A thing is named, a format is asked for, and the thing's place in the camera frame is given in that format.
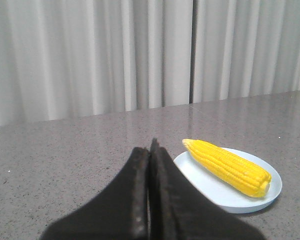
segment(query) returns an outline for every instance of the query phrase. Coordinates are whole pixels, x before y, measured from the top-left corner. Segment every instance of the white plate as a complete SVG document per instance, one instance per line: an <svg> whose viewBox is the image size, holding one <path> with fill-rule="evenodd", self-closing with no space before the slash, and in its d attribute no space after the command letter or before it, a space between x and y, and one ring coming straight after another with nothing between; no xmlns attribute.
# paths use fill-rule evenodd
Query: white plate
<svg viewBox="0 0 300 240"><path fill-rule="evenodd" d="M225 147L224 149L261 166L271 174L270 188L264 197L254 198L239 192L195 161L188 151L177 156L174 163L203 195L229 213L252 213L269 206L282 189L279 173L267 162L254 155L235 149Z"/></svg>

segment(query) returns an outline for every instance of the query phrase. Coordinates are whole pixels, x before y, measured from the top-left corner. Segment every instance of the white curtain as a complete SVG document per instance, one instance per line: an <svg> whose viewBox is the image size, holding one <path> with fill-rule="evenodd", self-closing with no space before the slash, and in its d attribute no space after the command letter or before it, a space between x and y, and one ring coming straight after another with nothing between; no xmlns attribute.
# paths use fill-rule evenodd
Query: white curtain
<svg viewBox="0 0 300 240"><path fill-rule="evenodd" d="M300 90L300 0L0 0L0 126Z"/></svg>

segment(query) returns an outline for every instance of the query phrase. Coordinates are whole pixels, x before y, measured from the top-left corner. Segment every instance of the table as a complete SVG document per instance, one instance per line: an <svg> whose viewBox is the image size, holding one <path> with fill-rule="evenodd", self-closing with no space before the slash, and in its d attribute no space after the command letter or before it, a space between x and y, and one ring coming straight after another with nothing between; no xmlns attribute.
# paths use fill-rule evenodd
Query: table
<svg viewBox="0 0 300 240"><path fill-rule="evenodd" d="M283 188L237 215L269 240L300 240L300 91L0 127L0 240L38 239L99 193L133 147L156 137L174 159L203 139L265 160Z"/></svg>

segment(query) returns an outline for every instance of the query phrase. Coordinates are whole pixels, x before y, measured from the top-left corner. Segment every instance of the granite countertop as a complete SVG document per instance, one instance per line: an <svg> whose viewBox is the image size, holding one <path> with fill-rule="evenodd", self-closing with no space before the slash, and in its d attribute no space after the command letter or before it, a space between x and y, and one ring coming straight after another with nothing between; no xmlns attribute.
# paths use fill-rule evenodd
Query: granite countertop
<svg viewBox="0 0 300 240"><path fill-rule="evenodd" d="M269 207L238 218L269 240L300 240L300 91L0 127L0 240L38 239L87 203L133 147L172 158L203 139L265 160L282 178Z"/></svg>

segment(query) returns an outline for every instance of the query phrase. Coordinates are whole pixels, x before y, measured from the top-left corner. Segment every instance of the corn on the cob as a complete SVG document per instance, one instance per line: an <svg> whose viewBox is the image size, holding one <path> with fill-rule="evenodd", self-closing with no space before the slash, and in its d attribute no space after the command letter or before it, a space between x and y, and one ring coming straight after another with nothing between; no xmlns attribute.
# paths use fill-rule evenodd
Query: corn on the cob
<svg viewBox="0 0 300 240"><path fill-rule="evenodd" d="M240 192L260 198L269 190L271 175L259 165L207 141L182 143L196 161Z"/></svg>

